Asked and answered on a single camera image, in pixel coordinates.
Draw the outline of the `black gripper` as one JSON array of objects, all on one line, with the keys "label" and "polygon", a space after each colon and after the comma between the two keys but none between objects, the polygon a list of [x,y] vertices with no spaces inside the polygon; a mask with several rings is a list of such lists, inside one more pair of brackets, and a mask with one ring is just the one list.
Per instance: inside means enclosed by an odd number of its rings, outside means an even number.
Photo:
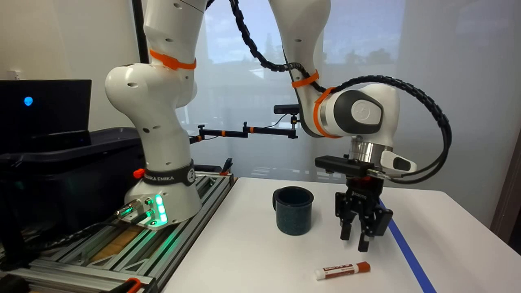
[{"label": "black gripper", "polygon": [[352,221],[360,218],[358,250],[368,252],[373,236],[383,236],[393,211],[381,205],[383,179],[349,179],[347,190],[336,193],[336,216],[341,219],[341,239],[349,240]]}]

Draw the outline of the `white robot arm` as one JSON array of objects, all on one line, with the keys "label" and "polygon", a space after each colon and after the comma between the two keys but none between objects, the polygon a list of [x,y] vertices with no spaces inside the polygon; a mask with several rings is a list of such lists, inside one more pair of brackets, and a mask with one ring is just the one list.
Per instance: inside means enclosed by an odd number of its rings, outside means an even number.
[{"label": "white robot arm", "polygon": [[[148,229],[183,223],[202,206],[189,138],[174,110],[196,96],[196,45],[209,0],[150,0],[145,17],[148,63],[116,66],[106,78],[111,104],[135,125],[145,170],[126,195],[119,216]],[[329,0],[269,0],[290,66],[303,127],[315,136],[354,138],[355,166],[370,175],[409,175],[411,159],[393,151],[396,91],[373,81],[360,89],[318,89],[315,48],[331,11]]]}]

